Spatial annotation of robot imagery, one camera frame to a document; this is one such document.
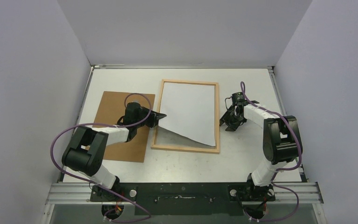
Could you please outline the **colour photo print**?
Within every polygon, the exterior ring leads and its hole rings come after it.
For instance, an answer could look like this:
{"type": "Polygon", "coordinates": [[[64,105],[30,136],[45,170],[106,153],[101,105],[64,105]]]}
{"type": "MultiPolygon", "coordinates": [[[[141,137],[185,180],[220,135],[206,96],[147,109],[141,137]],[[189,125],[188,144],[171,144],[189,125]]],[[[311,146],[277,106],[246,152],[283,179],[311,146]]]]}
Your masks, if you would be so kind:
{"type": "Polygon", "coordinates": [[[195,142],[217,147],[217,83],[163,81],[159,127],[195,142]]]}

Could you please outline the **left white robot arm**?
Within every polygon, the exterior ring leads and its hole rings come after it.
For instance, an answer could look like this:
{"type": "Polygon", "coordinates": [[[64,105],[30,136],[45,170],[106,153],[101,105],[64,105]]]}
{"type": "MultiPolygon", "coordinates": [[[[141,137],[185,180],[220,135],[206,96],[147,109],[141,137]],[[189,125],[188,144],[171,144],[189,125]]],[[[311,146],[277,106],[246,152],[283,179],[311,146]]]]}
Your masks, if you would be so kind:
{"type": "Polygon", "coordinates": [[[119,178],[103,165],[106,147],[131,141],[139,128],[154,128],[165,117],[166,114],[130,102],[113,127],[78,127],[63,153],[62,163],[95,182],[107,200],[115,201],[122,189],[119,178]]]}

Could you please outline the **wooden picture frame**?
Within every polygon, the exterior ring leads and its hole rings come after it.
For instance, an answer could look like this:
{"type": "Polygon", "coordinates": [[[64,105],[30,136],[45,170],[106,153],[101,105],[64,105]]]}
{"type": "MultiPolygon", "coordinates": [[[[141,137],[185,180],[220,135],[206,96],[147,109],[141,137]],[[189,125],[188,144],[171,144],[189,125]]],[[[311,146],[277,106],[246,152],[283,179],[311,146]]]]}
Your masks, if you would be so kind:
{"type": "MultiPolygon", "coordinates": [[[[157,111],[159,112],[159,104],[162,95],[162,87],[163,81],[184,81],[184,80],[169,80],[163,79],[161,82],[161,87],[159,91],[159,98],[157,104],[157,111]]],[[[217,96],[216,101],[219,102],[219,84],[217,88],[217,96]]],[[[216,135],[217,135],[217,147],[210,147],[207,145],[203,145],[201,143],[195,142],[190,140],[186,137],[180,136],[173,132],[167,131],[161,127],[157,127],[153,134],[153,138],[151,140],[151,148],[152,149],[159,149],[159,150],[171,150],[171,151],[181,151],[181,152],[194,152],[194,153],[210,153],[210,154],[219,154],[220,153],[220,131],[219,131],[219,115],[217,116],[218,125],[216,135]]]]}

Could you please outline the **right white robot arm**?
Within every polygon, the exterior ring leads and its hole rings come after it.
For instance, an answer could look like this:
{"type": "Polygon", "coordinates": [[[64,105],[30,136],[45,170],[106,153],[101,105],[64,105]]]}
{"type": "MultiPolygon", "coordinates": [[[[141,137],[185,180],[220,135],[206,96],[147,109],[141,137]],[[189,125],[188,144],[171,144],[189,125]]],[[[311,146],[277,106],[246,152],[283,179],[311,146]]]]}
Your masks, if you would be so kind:
{"type": "Polygon", "coordinates": [[[303,152],[297,120],[294,116],[271,112],[258,101],[248,101],[241,92],[232,94],[229,99],[232,104],[220,118],[220,125],[226,125],[226,131],[234,132],[247,121],[257,124],[263,131],[264,159],[235,195],[243,201],[273,198],[272,182],[277,173],[284,171],[284,167],[303,152]]]}

